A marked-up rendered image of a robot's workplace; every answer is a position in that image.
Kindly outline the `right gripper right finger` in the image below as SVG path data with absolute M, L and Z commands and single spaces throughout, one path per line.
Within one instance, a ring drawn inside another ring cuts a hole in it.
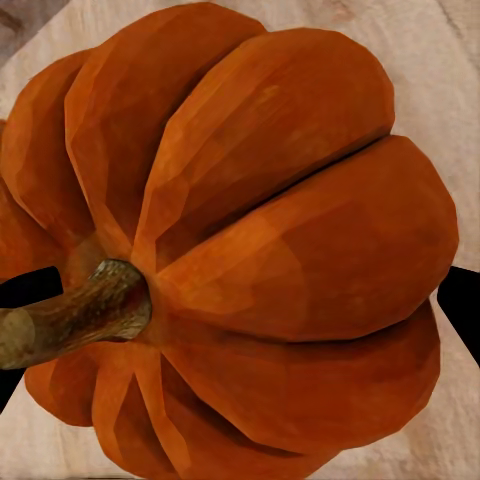
M 480 367 L 480 273 L 451 266 L 437 302 Z

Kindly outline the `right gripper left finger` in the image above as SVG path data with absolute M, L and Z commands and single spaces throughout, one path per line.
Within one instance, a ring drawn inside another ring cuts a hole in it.
M 17 308 L 63 294 L 58 269 L 50 266 L 25 273 L 0 285 L 0 308 Z M 0 414 L 27 368 L 0 369 Z

